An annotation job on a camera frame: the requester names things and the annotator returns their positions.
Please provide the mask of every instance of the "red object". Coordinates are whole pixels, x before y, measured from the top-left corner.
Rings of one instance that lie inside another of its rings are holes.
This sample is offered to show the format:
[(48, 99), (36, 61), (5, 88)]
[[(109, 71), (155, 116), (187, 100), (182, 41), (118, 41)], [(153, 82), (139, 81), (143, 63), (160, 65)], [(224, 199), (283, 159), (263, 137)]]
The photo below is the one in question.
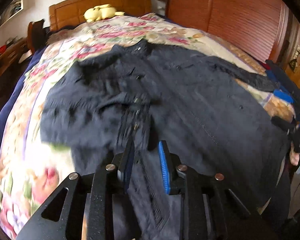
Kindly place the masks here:
[(3, 45), (0, 47), (0, 54), (4, 53), (7, 49), (7, 45)]
[(260, 62), (260, 63), (266, 70), (271, 70), (271, 68), (269, 67), (269, 65), (267, 63), (262, 63), (262, 62)]

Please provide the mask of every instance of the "blue fabric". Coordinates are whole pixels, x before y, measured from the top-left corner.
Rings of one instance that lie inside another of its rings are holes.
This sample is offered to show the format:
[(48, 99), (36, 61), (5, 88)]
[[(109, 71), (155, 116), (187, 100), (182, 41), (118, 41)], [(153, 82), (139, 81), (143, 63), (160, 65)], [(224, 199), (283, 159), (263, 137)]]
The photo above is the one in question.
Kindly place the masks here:
[(35, 54), (33, 55), (27, 69), (25, 70), (24, 74), (21, 76), (21, 78), (19, 79), (10, 99), (7, 101), (7, 103), (4, 105), (4, 107), (1, 109), (0, 111), (0, 148), (1, 148), (1, 142), (2, 142), (2, 137), (3, 137), (3, 132), (4, 132), (4, 128), (8, 119), (8, 116), (11, 112), (11, 109), (14, 105), (14, 103), (16, 102), (22, 88), (23, 88), (23, 82), (25, 80), (25, 74), (31, 70), (36, 64), (38, 64), (38, 62), (40, 61), (40, 58), (43, 54), (43, 52), (45, 51), (47, 47), (45, 46), (44, 48), (38, 50), (35, 52)]
[(278, 98), (280, 98), (280, 99), (282, 99), (282, 100), (284, 100), (284, 101), (286, 101), (290, 104), (292, 104), (294, 102), (293, 98), (288, 93), (282, 92), (279, 89), (276, 89), (275, 91), (273, 91), (273, 94), (276, 97), (278, 97)]
[[(274, 75), (274, 73), (271, 71), (271, 70), (266, 70), (266, 74), (267, 74), (267, 77), (275, 82), (275, 83), (278, 83), (279, 80), (276, 78), (276, 76)], [(280, 90), (282, 90), (283, 92), (285, 92), (286, 94), (290, 95), (289, 91), (283, 86), (280, 84)]]

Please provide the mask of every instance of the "jacket collar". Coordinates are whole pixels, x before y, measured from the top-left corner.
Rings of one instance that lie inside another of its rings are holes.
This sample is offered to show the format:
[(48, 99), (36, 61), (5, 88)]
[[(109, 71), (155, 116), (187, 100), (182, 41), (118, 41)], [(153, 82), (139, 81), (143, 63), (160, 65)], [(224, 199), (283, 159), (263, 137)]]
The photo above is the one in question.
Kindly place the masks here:
[(112, 47), (113, 51), (121, 51), (121, 52), (126, 52), (126, 53), (130, 53), (133, 55), (138, 55), (138, 56), (148, 56), (151, 51), (151, 44), (145, 40), (145, 39), (141, 39), (140, 41), (138, 41), (136, 44), (129, 46), (129, 47), (123, 47), (123, 46), (119, 46), (119, 45), (114, 45)]

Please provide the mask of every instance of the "zipper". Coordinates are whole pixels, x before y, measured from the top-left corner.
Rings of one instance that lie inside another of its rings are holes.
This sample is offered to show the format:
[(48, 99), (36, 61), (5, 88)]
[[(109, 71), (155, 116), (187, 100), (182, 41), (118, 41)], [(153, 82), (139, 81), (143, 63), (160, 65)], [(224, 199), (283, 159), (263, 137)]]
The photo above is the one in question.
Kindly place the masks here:
[(207, 127), (204, 125), (204, 123), (194, 114), (194, 112), (190, 112), (191, 115), (194, 117), (194, 119), (201, 125), (201, 127), (203, 128), (203, 130), (206, 132), (206, 134), (211, 138), (212, 141), (214, 141), (214, 143), (216, 145), (218, 145), (219, 141), (216, 137), (214, 137), (209, 130), (207, 129)]

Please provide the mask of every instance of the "dark navy jacket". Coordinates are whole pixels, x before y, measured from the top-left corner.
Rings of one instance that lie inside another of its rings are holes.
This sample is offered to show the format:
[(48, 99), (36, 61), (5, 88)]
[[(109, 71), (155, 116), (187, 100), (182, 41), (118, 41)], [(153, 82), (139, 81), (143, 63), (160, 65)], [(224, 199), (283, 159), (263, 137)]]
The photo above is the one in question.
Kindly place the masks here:
[[(256, 207), (273, 194), (289, 149), (285, 133), (233, 77), (259, 90), (277, 88), (267, 77), (179, 46), (115, 45), (75, 62), (49, 91), (41, 139), (70, 146), (83, 175), (107, 151), (122, 151), (132, 134), (137, 152), (129, 197), (142, 238), (179, 239), (180, 199), (165, 195), (159, 140), (199, 173), (223, 173)], [(134, 238), (123, 206), (114, 207), (115, 234)]]

